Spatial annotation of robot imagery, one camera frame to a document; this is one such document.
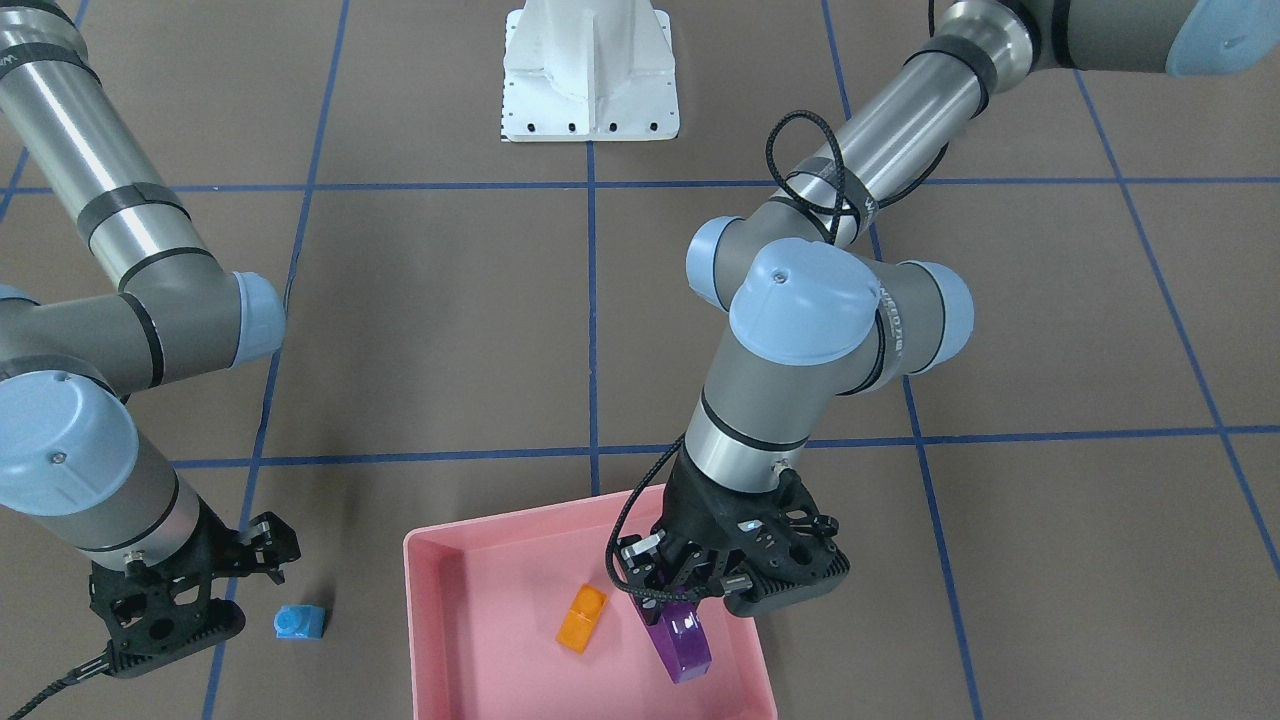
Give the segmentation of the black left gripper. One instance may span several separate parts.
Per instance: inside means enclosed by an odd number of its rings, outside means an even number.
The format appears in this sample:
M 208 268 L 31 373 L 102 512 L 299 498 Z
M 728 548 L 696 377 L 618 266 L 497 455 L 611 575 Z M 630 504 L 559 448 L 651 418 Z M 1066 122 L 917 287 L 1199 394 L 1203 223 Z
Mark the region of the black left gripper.
M 817 507 L 801 477 L 783 469 L 774 489 L 745 493 L 676 461 L 649 536 L 607 544 L 607 573 L 640 601 L 644 618 L 677 603 L 722 598 L 737 618 L 756 618 L 836 589 L 850 561 L 835 542 L 838 521 Z

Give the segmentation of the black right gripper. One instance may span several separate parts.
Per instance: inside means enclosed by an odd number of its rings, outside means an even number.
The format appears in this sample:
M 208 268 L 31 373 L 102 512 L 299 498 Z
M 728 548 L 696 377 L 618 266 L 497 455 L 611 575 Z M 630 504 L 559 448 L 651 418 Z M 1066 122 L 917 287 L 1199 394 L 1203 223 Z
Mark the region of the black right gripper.
M 155 566 L 133 559 L 123 571 L 92 566 L 90 607 L 110 641 L 88 673 L 134 678 L 229 641 L 246 618 L 237 603 L 212 596 L 212 582 L 262 573 L 280 584 L 282 565 L 300 556 L 297 534 L 276 514 L 262 512 L 237 532 L 201 502 L 193 536 L 169 559 Z

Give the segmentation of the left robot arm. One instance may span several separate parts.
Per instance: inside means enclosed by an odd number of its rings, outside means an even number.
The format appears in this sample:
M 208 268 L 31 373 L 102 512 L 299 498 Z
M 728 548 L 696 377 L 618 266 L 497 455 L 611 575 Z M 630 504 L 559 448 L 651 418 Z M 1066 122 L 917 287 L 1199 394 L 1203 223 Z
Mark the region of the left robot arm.
M 850 566 L 797 460 L 837 397 L 955 357 L 975 325 L 952 269 L 858 249 L 1001 94 L 1043 70 L 1230 76 L 1277 46 L 1275 1 L 951 1 L 844 126 L 791 111 L 765 140 L 771 196 L 690 241 L 692 292 L 727 325 L 650 530 L 616 527 L 605 570 L 649 626 L 704 600 L 754 618 L 829 593 Z

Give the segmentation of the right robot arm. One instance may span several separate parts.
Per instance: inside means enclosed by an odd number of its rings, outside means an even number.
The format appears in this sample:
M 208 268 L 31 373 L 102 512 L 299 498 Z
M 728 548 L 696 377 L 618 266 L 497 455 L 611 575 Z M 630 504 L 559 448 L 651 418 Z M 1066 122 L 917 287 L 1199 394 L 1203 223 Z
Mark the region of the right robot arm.
M 220 578 L 283 583 L 294 530 L 265 512 L 229 528 L 138 428 L 125 401 L 278 351 L 270 281 L 227 272 L 147 159 L 52 1 L 5 1 L 3 115 L 24 141 L 111 293 L 42 304 L 3 288 L 3 506 L 91 564 L 105 650 L 55 680 L 133 678 L 230 639 Z

